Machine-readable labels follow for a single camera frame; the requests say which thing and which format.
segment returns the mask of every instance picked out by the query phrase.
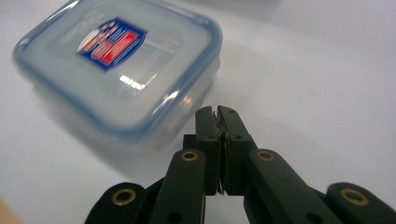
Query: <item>red and blue label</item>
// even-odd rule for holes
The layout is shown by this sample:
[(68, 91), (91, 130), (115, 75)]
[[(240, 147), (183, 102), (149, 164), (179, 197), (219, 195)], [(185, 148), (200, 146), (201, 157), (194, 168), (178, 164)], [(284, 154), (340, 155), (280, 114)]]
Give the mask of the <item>red and blue label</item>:
[(101, 24), (78, 47), (78, 53), (108, 70), (124, 62), (143, 44), (147, 31), (119, 18)]

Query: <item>blue lid rim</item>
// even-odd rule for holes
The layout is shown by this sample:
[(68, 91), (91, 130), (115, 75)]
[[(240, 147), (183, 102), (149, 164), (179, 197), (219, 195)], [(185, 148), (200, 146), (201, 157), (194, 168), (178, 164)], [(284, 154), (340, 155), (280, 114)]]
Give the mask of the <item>blue lid rim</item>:
[(119, 129), (112, 125), (104, 123), (102, 120), (97, 118), (91, 110), (80, 102), (75, 97), (69, 95), (62, 89), (58, 89), (57, 85), (43, 77), (37, 69), (29, 66), (21, 58), (23, 50), (27, 47), (30, 41), (38, 37), (42, 32), (49, 28), (53, 23), (59, 20), (63, 15), (65, 15), (69, 10), (75, 6), (77, 3), (84, 0), (69, 1), (67, 4), (58, 9), (54, 14), (49, 16), (45, 21), (41, 22), (35, 29), (29, 32), (15, 47), (13, 56), (15, 61), (21, 66), (24, 72), (34, 75), (40, 82), (44, 83), (46, 86), (50, 87), (53, 91), (59, 93), (67, 103), (73, 105), (78, 112), (80, 112), (84, 117), (88, 118), (93, 124), (98, 126), (100, 129), (106, 133), (110, 133), (118, 138), (128, 138), (137, 139), (147, 135), (152, 131), (161, 121), (169, 110), (176, 103), (180, 102), (182, 96), (192, 87), (195, 81), (200, 77), (200, 75), (205, 71), (205, 69), (219, 56), (221, 48), (221, 30), (219, 26), (211, 19), (198, 15), (188, 10), (181, 9), (179, 7), (174, 7), (168, 3), (149, 1), (152, 4), (156, 4), (158, 7), (162, 7), (175, 12), (183, 17), (187, 17), (192, 22), (199, 24), (206, 28), (206, 30), (212, 34), (212, 39), (206, 48), (201, 52), (197, 59), (191, 64), (191, 66), (185, 71), (181, 78), (175, 83), (175, 85), (170, 89), (168, 95), (172, 93), (176, 94), (176, 97), (167, 100), (166, 102), (160, 101), (154, 108), (155, 110), (148, 116), (147, 119), (143, 121), (138, 127), (129, 129)]

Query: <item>container lid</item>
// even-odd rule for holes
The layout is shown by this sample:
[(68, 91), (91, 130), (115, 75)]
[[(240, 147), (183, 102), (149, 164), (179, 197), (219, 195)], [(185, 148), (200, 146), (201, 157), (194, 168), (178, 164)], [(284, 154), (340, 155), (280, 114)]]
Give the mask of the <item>container lid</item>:
[(102, 129), (147, 134), (219, 55), (209, 18), (164, 2), (70, 1), (16, 46), (18, 65)]

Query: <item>white table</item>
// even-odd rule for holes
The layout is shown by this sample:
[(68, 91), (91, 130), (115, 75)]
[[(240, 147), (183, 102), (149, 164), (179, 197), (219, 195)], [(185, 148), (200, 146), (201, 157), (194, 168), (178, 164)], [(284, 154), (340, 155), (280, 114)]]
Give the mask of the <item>white table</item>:
[[(173, 0), (217, 21), (221, 66), (204, 105), (237, 110), (257, 145), (320, 191), (361, 185), (396, 208), (396, 3)], [(104, 159), (49, 118), (11, 61), (63, 0), (0, 6), (0, 197), (26, 223), (82, 223), (109, 187), (164, 176), (191, 119), (160, 152)], [(248, 223), (242, 198), (208, 197), (206, 223)]]

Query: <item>black plastic part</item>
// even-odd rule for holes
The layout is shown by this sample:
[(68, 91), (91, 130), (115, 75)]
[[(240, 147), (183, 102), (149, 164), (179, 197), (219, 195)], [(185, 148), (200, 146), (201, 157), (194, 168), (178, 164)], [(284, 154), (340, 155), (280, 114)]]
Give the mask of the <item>black plastic part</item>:
[(247, 171), (275, 224), (342, 223), (274, 151), (251, 151)]
[(249, 188), (244, 198), (244, 208), (250, 224), (274, 223), (268, 208), (263, 203), (256, 189)]
[(201, 224), (204, 207), (205, 154), (180, 150), (172, 159), (148, 223)]
[(184, 148), (195, 148), (195, 134), (184, 134), (183, 138), (183, 149)]
[(221, 185), (229, 195), (244, 195), (247, 190), (244, 160), (257, 146), (235, 110), (220, 105), (218, 118), (225, 129), (222, 155), (225, 167)]
[(136, 222), (131, 224), (144, 224), (149, 222), (152, 209), (154, 208), (155, 201), (157, 201), (162, 185), (163, 178), (145, 190), (145, 200), (143, 201), (142, 208), (140, 209), (139, 214), (137, 214)]
[[(119, 191), (127, 189), (134, 192), (131, 195), (126, 190), (125, 192)], [(137, 223), (137, 215), (140, 211), (141, 205), (144, 200), (145, 190), (136, 184), (121, 183), (108, 189), (96, 205), (91, 210), (90, 214), (85, 221), (86, 224), (131, 224)], [(128, 202), (128, 198), (132, 199), (127, 204), (117, 202)]]
[(220, 179), (221, 147), (219, 145), (219, 128), (216, 127), (212, 107), (207, 106), (195, 112), (196, 149), (205, 153), (206, 194), (218, 192)]
[(344, 223), (396, 223), (396, 213), (388, 205), (367, 189), (353, 184), (338, 183), (329, 186), (326, 202)]

